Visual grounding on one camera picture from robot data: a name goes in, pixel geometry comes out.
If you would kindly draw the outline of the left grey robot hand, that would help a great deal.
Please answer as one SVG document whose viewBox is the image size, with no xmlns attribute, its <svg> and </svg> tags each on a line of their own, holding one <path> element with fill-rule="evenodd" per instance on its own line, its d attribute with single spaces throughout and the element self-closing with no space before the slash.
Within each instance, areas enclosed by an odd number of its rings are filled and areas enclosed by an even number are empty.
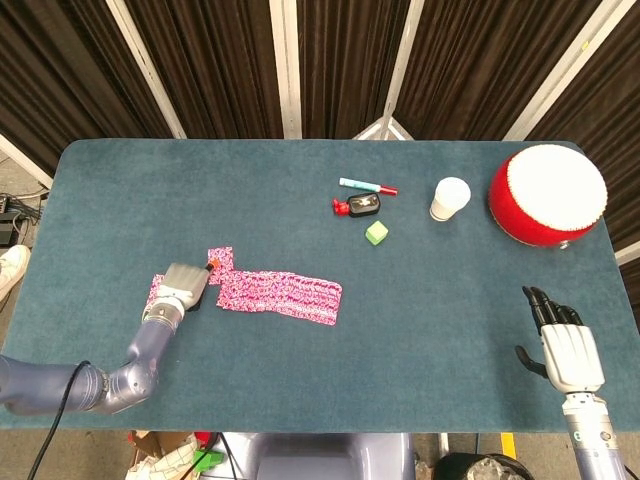
<svg viewBox="0 0 640 480">
<path fill-rule="evenodd" d="M 185 311 L 197 311 L 208 283 L 206 265 L 172 263 L 164 274 L 156 299 L 174 299 L 182 304 Z"/>
</svg>

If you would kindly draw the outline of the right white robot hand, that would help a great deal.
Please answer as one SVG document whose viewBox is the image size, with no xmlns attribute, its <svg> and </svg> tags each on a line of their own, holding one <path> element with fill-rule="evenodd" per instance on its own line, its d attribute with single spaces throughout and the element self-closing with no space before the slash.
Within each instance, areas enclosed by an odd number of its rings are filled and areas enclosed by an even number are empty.
<svg viewBox="0 0 640 480">
<path fill-rule="evenodd" d="M 523 286 L 540 337 L 545 363 L 534 361 L 526 349 L 514 350 L 530 372 L 547 379 L 562 394 L 595 393 L 605 377 L 595 338 L 570 306 L 551 300 L 537 287 Z"/>
</svg>

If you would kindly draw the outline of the spread of pink playing cards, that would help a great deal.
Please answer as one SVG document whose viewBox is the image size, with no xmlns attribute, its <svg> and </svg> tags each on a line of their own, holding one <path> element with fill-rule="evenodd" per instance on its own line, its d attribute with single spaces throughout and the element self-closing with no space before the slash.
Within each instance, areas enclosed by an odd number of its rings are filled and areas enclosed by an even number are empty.
<svg viewBox="0 0 640 480">
<path fill-rule="evenodd" d="M 209 284 L 219 286 L 216 305 L 245 313 L 271 312 L 335 326 L 342 286 L 283 271 L 214 272 Z"/>
</svg>

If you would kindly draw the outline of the red and white ball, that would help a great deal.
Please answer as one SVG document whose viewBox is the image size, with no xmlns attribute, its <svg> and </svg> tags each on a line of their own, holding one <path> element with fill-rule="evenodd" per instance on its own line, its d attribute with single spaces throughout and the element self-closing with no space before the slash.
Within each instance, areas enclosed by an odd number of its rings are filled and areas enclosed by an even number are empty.
<svg viewBox="0 0 640 480">
<path fill-rule="evenodd" d="M 509 236 L 530 246 L 557 247 L 595 227 L 608 192 L 602 174 L 584 154 L 538 144 L 499 167 L 488 201 L 494 220 Z"/>
</svg>

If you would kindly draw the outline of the black waste bin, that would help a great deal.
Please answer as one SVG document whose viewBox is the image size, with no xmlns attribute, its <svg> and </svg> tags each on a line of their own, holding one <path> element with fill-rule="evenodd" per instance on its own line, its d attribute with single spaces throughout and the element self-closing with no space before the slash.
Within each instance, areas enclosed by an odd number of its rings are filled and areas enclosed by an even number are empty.
<svg viewBox="0 0 640 480">
<path fill-rule="evenodd" d="M 502 454 L 454 452 L 439 459 L 431 480 L 542 480 L 519 461 Z"/>
</svg>

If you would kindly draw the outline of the white sneaker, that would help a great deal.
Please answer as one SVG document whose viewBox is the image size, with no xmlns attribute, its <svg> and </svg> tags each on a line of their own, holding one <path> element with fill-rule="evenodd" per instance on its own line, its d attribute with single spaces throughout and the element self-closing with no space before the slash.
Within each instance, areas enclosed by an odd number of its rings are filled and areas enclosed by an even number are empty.
<svg viewBox="0 0 640 480">
<path fill-rule="evenodd" d="M 30 256 L 31 250 L 25 245 L 14 245 L 0 255 L 0 301 L 8 296 L 23 278 Z"/>
</svg>

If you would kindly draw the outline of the cardboard box with paper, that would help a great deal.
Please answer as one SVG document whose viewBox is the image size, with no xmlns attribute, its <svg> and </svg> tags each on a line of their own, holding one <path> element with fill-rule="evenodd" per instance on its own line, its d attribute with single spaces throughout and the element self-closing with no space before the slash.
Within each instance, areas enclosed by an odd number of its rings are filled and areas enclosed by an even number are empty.
<svg viewBox="0 0 640 480">
<path fill-rule="evenodd" d="M 205 443 L 193 432 L 136 431 L 128 433 L 134 456 L 125 480 L 198 480 L 188 470 Z"/>
</svg>

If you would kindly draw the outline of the green plastic object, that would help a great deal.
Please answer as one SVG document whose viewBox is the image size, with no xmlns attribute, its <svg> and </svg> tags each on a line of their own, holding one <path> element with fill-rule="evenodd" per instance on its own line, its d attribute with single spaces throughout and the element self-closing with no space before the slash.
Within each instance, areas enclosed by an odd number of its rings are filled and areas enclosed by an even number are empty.
<svg viewBox="0 0 640 480">
<path fill-rule="evenodd" d="M 194 471 L 198 473 L 206 472 L 221 464 L 226 460 L 226 455 L 219 451 L 197 450 L 194 453 Z"/>
</svg>

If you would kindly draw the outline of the black power strip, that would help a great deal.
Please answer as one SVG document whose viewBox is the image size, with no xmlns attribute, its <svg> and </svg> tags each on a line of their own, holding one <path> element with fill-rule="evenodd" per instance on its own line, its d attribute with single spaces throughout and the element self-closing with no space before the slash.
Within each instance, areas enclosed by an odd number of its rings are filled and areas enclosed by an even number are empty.
<svg viewBox="0 0 640 480">
<path fill-rule="evenodd" d="M 9 198 L 0 195 L 0 248 L 14 245 L 20 237 L 20 212 L 9 208 Z"/>
</svg>

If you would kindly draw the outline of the teal felt table cover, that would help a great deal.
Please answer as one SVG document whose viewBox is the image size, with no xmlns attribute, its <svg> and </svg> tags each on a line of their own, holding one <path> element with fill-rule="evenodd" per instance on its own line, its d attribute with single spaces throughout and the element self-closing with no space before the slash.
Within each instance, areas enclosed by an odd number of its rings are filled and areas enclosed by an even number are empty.
<svg viewBox="0 0 640 480">
<path fill-rule="evenodd" d="M 239 270 L 343 288 L 335 326 L 216 305 L 207 290 L 163 356 L 159 384 L 81 429 L 248 432 L 561 431 L 562 396 L 514 348 L 543 356 L 523 286 L 575 308 L 594 334 L 615 427 L 640 431 L 640 334 L 604 225 L 566 249 L 507 236 L 487 206 L 518 142 L 80 140 L 63 152 L 3 351 L 34 363 L 121 366 L 151 280 L 230 246 Z M 398 189 L 376 215 L 332 199 Z M 438 182 L 471 199 L 431 218 Z M 389 230 L 372 245 L 366 229 Z"/>
</svg>

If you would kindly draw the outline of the black bottle with red cap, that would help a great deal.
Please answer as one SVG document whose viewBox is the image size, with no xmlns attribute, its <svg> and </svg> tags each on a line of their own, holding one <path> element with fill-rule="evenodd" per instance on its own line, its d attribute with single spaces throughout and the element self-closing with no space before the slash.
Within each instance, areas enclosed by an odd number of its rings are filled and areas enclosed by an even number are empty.
<svg viewBox="0 0 640 480">
<path fill-rule="evenodd" d="M 352 195 L 345 201 L 332 199 L 332 209 L 335 215 L 353 218 L 376 215 L 381 207 L 377 193 Z"/>
</svg>

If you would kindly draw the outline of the white paper cup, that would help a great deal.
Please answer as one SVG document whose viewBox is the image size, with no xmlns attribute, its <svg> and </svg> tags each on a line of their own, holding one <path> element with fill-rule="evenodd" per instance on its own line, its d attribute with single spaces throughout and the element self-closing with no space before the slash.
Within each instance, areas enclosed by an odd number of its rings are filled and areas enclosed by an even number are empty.
<svg viewBox="0 0 640 480">
<path fill-rule="evenodd" d="M 429 214 L 436 221 L 448 221 L 463 209 L 470 199 L 471 190 L 466 181 L 458 177 L 443 178 L 435 188 Z"/>
</svg>

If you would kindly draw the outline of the teal marker with red cap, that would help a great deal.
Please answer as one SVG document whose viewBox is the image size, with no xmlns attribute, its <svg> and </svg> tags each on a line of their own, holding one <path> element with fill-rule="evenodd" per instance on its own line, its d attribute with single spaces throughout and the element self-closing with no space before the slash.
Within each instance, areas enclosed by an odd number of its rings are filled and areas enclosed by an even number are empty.
<svg viewBox="0 0 640 480">
<path fill-rule="evenodd" d="M 379 193 L 383 195 L 389 195 L 389 196 L 398 195 L 398 189 L 395 187 L 371 183 L 371 182 L 365 182 L 360 180 L 354 180 L 354 179 L 349 179 L 344 177 L 341 177 L 339 179 L 339 185 L 343 187 L 354 188 L 354 189 L 359 189 L 363 191 Z"/>
</svg>

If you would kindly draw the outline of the dark brown curtain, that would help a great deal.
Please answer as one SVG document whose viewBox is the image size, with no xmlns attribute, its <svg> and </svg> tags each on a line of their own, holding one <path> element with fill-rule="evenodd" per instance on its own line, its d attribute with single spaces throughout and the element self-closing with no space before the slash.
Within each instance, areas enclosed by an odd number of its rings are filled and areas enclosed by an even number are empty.
<svg viewBox="0 0 640 480">
<path fill-rule="evenodd" d="M 122 2 L 189 138 L 283 134 L 269 0 L 0 0 L 0 135 L 47 173 L 78 139 L 172 132 L 109 5 Z M 579 145 L 615 247 L 640 241 L 640 0 L 531 131 Z M 411 0 L 285 0 L 301 132 L 348 139 L 387 112 Z M 424 0 L 391 116 L 421 140 L 499 140 L 611 0 Z"/>
</svg>

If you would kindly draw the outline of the blue-grey robot torso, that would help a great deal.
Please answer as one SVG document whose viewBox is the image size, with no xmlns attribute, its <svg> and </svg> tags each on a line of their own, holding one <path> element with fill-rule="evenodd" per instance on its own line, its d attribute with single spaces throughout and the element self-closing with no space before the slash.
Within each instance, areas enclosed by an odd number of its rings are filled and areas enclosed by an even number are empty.
<svg viewBox="0 0 640 480">
<path fill-rule="evenodd" d="M 261 433 L 246 450 L 247 480 L 415 480 L 407 433 Z"/>
</svg>

